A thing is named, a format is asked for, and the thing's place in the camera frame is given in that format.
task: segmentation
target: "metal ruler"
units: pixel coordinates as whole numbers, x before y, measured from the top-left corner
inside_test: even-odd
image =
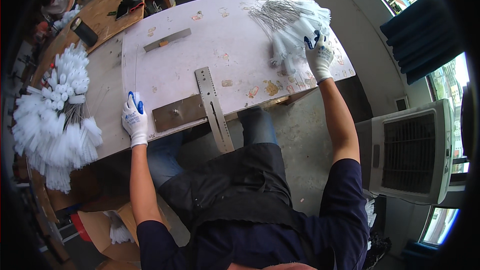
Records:
[[[197,77],[201,100],[203,101],[216,146],[221,153],[230,153],[235,149],[233,148],[232,139],[230,138],[227,122],[220,108],[219,98],[213,85],[210,69],[205,67],[195,70],[195,76]]]

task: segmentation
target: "air cooler grille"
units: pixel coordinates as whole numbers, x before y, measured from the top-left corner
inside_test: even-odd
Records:
[[[428,194],[435,165],[435,116],[386,123],[381,186]]]

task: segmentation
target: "blue jeans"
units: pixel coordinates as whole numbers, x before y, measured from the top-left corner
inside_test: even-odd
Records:
[[[272,118],[260,107],[252,107],[238,112],[243,126],[243,146],[257,143],[278,145]],[[186,131],[180,131],[152,141],[147,147],[147,161],[155,189],[172,177],[180,174],[183,168],[177,163],[177,156]]]

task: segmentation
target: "black apron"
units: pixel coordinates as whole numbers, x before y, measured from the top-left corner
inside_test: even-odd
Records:
[[[190,231],[186,250],[190,266],[195,264],[193,240],[197,229],[209,221],[235,220],[292,229],[310,266],[336,268],[333,251],[330,254],[326,250],[321,254],[326,254],[324,257],[314,255],[299,213],[292,208],[282,153],[276,144],[252,144],[221,155],[169,179],[158,192]]]

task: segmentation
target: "air cooler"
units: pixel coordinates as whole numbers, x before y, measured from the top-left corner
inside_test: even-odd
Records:
[[[450,183],[454,112],[447,99],[356,123],[363,189],[441,203]]]

